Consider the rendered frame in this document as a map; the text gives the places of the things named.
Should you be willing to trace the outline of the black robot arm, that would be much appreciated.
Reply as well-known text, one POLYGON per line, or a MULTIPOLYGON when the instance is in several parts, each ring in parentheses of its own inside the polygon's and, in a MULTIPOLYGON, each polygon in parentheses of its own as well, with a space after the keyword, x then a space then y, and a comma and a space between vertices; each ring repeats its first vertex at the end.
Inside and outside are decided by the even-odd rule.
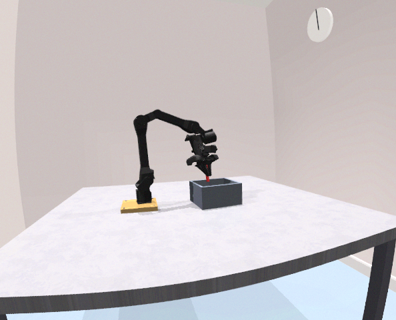
POLYGON ((137 196, 137 203, 144 204, 144 203, 151 203, 152 197, 150 192, 150 185, 154 182, 154 170, 150 169, 149 167, 149 159, 148 159, 148 152, 147 152, 147 140, 146 140, 146 131, 148 122, 159 119, 164 122, 167 122, 172 125, 176 125, 182 130, 188 133, 194 133, 194 135, 188 135, 185 138, 185 141, 189 141, 192 148, 198 144, 200 154, 203 153, 216 153, 217 147, 216 145, 208 145, 208 143, 216 142, 217 136, 213 129, 204 130, 200 127, 197 121, 190 121, 180 119, 176 116, 168 114, 164 111, 160 111, 158 109, 154 110, 151 113, 146 115, 139 115, 137 116, 133 124, 135 126, 135 132, 137 134, 138 146, 139 146, 139 156, 140 156, 140 174, 139 180, 136 182, 136 196, 137 196), (196 135, 200 134, 200 135, 196 135), (205 145, 202 146, 202 143, 205 145))

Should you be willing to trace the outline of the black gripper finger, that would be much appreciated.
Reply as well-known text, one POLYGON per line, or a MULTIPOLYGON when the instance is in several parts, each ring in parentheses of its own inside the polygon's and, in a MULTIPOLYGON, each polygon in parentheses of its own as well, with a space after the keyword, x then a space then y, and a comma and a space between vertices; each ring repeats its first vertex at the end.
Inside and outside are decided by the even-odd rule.
POLYGON ((207 160, 204 160, 198 164, 195 165, 197 168, 199 168, 206 176, 209 176, 209 171, 207 168, 207 160))
POLYGON ((210 160, 207 162, 207 167, 208 167, 208 171, 209 171, 209 176, 211 176, 211 164, 212 164, 213 160, 210 160))

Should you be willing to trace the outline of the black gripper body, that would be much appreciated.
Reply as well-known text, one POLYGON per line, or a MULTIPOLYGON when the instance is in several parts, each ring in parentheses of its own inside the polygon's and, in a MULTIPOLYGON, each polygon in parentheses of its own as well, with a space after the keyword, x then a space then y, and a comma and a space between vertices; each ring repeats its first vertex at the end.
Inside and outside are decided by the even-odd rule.
POLYGON ((196 162, 196 164, 198 164, 198 163, 200 163, 200 162, 202 162, 202 161, 204 161, 204 160, 207 160, 207 161, 210 161, 210 160, 213 160, 213 161, 216 161, 216 160, 218 160, 219 158, 218 158, 218 155, 216 155, 216 154, 213 154, 213 155, 209 155, 209 154, 207 154, 207 153, 203 153, 203 154, 200 154, 200 152, 199 152, 199 146, 200 146, 200 144, 198 144, 198 145, 196 145, 196 146, 194 146, 192 149, 192 153, 194 153, 195 155, 193 155, 193 156, 191 156, 190 158, 188 158, 187 159, 187 161, 186 161, 186 163, 187 163, 187 165, 192 165, 193 164, 193 162, 196 162))

